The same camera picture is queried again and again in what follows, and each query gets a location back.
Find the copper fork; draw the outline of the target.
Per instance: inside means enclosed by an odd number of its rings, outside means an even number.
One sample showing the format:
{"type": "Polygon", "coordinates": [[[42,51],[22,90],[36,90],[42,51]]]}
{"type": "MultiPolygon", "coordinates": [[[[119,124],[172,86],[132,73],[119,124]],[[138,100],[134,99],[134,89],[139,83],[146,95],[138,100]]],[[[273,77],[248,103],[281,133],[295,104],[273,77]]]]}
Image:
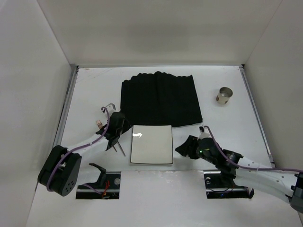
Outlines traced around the copper fork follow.
{"type": "Polygon", "coordinates": [[[97,120],[96,124],[97,124],[97,126],[98,126],[99,129],[103,128],[103,124],[102,124],[102,122],[100,120],[97,120]]]}

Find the silver knife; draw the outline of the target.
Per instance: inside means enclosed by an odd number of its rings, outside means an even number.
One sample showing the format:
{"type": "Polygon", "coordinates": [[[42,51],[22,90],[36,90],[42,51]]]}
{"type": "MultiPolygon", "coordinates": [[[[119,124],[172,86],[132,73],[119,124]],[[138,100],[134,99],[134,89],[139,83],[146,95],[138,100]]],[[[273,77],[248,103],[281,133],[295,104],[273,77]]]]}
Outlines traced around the silver knife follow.
{"type": "Polygon", "coordinates": [[[119,146],[120,150],[122,151],[122,153],[123,153],[124,157],[126,157],[126,154],[125,154],[125,152],[124,152],[124,150],[123,150],[123,148],[122,148],[121,144],[119,143],[119,141],[117,142],[117,144],[118,144],[118,146],[119,146]]]}

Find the white square plate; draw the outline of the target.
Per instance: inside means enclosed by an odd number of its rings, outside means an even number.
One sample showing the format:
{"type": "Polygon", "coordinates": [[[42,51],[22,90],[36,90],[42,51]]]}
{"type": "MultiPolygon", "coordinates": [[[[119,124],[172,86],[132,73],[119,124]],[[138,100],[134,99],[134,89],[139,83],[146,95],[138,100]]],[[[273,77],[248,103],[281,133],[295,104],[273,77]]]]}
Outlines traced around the white square plate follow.
{"type": "Polygon", "coordinates": [[[172,127],[133,126],[130,163],[140,165],[173,164],[172,127]]]}

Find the black cloth placemat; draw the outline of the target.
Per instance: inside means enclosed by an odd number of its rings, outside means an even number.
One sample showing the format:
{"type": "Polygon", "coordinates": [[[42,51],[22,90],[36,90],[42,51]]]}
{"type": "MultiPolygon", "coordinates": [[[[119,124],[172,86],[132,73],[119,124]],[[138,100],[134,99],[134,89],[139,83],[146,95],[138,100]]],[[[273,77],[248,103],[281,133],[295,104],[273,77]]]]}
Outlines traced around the black cloth placemat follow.
{"type": "Polygon", "coordinates": [[[132,125],[183,127],[203,118],[193,76],[139,73],[122,82],[120,109],[132,125]]]}

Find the metal cup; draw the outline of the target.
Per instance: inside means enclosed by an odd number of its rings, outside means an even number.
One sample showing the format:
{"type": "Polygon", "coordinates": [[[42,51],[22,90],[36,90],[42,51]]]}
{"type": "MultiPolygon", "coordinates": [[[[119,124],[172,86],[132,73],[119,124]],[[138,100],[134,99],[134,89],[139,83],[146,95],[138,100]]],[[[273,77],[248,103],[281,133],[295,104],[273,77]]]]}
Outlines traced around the metal cup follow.
{"type": "Polygon", "coordinates": [[[225,105],[228,103],[230,98],[233,96],[233,91],[229,87],[222,87],[216,97],[216,101],[220,105],[225,105]]]}

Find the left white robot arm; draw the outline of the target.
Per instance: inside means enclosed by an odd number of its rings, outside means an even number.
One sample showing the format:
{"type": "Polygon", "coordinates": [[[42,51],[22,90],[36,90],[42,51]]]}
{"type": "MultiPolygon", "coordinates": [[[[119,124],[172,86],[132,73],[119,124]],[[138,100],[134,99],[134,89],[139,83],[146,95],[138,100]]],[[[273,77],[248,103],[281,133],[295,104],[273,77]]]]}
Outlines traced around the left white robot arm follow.
{"type": "Polygon", "coordinates": [[[77,186],[105,194],[99,188],[108,189],[110,186],[106,169],[91,162],[91,169],[82,170],[81,163],[113,148],[132,125],[121,112],[104,110],[103,116],[102,120],[96,122],[98,131],[90,138],[69,147],[56,145],[52,148],[38,175],[39,184],[63,197],[77,186]]]}

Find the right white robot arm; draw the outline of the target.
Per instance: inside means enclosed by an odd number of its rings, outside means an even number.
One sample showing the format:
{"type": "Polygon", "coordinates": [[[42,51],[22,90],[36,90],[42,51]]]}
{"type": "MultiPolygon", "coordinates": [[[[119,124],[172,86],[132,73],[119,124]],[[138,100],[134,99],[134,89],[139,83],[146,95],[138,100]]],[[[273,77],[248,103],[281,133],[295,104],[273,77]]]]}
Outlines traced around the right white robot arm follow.
{"type": "Polygon", "coordinates": [[[189,136],[175,149],[183,157],[203,159],[220,172],[227,187],[256,189],[288,203],[299,213],[303,212],[303,173],[296,170],[278,170],[263,167],[243,155],[221,149],[212,138],[189,136]]]}

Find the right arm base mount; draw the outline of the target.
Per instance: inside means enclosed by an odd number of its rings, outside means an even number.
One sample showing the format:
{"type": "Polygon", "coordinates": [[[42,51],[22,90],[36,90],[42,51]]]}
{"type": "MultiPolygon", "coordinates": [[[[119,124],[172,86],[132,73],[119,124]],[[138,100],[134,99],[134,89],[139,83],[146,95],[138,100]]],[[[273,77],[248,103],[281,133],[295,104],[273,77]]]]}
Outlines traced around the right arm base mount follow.
{"type": "Polygon", "coordinates": [[[252,199],[254,189],[238,186],[220,171],[204,171],[207,199],[252,199]]]}

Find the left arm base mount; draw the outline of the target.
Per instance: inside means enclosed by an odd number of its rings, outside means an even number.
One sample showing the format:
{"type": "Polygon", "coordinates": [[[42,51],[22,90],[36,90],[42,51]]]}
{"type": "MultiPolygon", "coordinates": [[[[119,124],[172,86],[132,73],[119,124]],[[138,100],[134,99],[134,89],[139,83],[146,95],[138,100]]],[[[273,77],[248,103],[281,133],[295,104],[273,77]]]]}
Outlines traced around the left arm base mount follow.
{"type": "Polygon", "coordinates": [[[80,170],[77,180],[77,200],[117,200],[120,196],[121,172],[107,171],[90,163],[80,170]]]}

